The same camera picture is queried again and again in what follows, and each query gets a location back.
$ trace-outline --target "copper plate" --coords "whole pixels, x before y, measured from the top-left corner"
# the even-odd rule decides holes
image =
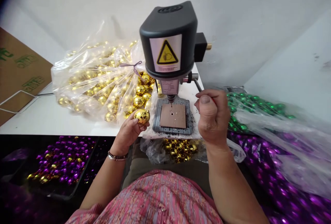
[[[186,112],[183,104],[162,104],[161,127],[186,128]]]

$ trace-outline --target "bracelet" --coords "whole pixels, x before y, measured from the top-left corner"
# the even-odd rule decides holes
[[[115,156],[115,155],[112,155],[110,153],[110,150],[108,151],[108,157],[111,159],[111,160],[116,160],[116,161],[123,161],[123,160],[126,160],[128,158],[128,153],[125,155],[125,156]]]

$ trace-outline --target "purple ribbon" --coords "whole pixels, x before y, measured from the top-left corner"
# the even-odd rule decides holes
[[[133,71],[139,76],[140,80],[145,83],[145,80],[140,76],[139,72],[136,69],[136,66],[138,64],[142,64],[142,61],[139,61],[138,63],[136,63],[135,65],[131,65],[131,64],[126,64],[126,63],[122,63],[120,64],[120,67],[127,67],[127,66],[133,66]]]

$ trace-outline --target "fingernail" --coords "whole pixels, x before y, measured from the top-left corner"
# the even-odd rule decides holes
[[[209,103],[210,102],[210,97],[209,96],[206,96],[206,95],[201,96],[200,97],[200,101],[201,101],[202,104]]]

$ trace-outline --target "left hand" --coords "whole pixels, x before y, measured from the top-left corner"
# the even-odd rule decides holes
[[[113,145],[110,148],[110,153],[115,156],[124,156],[128,153],[130,145],[138,138],[139,134],[146,131],[149,127],[149,122],[145,125],[138,123],[138,119],[134,119],[133,112],[122,124]]]

